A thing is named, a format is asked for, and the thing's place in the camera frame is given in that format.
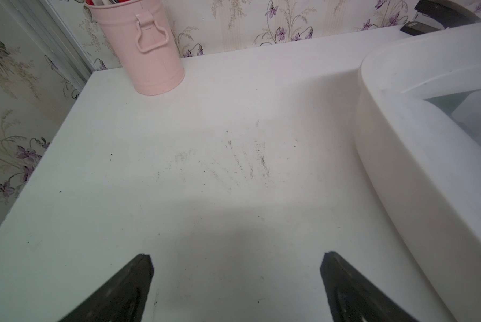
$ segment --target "bucket handle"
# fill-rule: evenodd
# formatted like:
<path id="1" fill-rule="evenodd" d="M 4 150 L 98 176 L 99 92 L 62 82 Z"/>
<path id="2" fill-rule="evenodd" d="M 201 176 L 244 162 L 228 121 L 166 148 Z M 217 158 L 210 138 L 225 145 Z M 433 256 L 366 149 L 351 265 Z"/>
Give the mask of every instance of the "bucket handle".
<path id="1" fill-rule="evenodd" d="M 148 51 L 150 50 L 153 50 L 155 48 L 158 48 L 160 46 L 163 46 L 165 45 L 166 43 L 169 42 L 169 34 L 167 33 L 167 30 L 160 26 L 157 21 L 154 19 L 153 15 L 151 13 L 149 13 L 149 11 L 145 11 L 145 12 L 142 12 L 140 14 L 136 14 L 135 15 L 137 17 L 137 30 L 139 31 L 139 33 L 137 34 L 137 37 L 135 37 L 135 45 L 137 46 L 137 49 L 141 52 L 141 53 L 147 53 Z M 143 27 L 146 27 L 147 25 L 153 23 L 154 26 L 160 30 L 161 32 L 164 33 L 165 35 L 165 39 L 160 41 L 160 42 L 157 42 L 149 47 L 146 47 L 146 48 L 141 48 L 141 44 L 139 43 L 139 40 L 141 39 L 141 35 L 142 35 L 142 28 Z"/>

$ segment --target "white countertop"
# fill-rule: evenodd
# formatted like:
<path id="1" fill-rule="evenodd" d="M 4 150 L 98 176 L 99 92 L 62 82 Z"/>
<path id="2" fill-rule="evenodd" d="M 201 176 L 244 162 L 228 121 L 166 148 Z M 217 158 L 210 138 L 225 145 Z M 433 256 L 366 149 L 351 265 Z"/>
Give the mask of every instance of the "white countertop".
<path id="1" fill-rule="evenodd" d="M 329 321 L 330 250 L 420 321 L 451 320 L 352 137 L 360 62 L 406 36 L 188 58 L 159 96 L 94 73 L 1 225 L 0 321 L 57 321 L 139 253 L 144 321 Z"/>

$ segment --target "pink container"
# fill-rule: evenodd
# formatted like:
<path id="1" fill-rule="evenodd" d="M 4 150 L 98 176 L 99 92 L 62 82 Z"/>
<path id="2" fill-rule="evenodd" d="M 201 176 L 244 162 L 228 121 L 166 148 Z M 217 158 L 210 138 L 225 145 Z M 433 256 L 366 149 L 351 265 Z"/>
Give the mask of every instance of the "pink container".
<path id="1" fill-rule="evenodd" d="M 137 92 L 166 93 L 183 80 L 185 71 L 161 0 L 85 5 L 107 36 Z"/>

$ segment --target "wallpaper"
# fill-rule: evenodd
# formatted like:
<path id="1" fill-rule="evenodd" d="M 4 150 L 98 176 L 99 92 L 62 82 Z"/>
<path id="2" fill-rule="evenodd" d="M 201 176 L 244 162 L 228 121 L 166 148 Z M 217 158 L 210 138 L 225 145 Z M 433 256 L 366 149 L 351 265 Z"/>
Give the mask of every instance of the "wallpaper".
<path id="1" fill-rule="evenodd" d="M 119 60 L 83 6 L 84 0 L 47 0 L 96 69 Z M 404 24 L 418 0 L 166 0 L 181 57 Z M 481 0 L 456 0 L 481 12 Z"/>
<path id="2" fill-rule="evenodd" d="M 0 4 L 0 224 L 78 96 L 48 54 Z"/>

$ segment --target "white sink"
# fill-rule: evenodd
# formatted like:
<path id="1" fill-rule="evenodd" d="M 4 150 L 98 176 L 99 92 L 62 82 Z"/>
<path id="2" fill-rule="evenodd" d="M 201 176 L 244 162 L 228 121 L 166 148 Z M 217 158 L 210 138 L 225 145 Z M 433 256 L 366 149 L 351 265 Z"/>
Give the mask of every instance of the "white sink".
<path id="1" fill-rule="evenodd" d="M 355 141 L 385 209 L 459 322 L 481 321 L 481 146 L 426 99 L 481 89 L 481 23 L 382 46 Z"/>

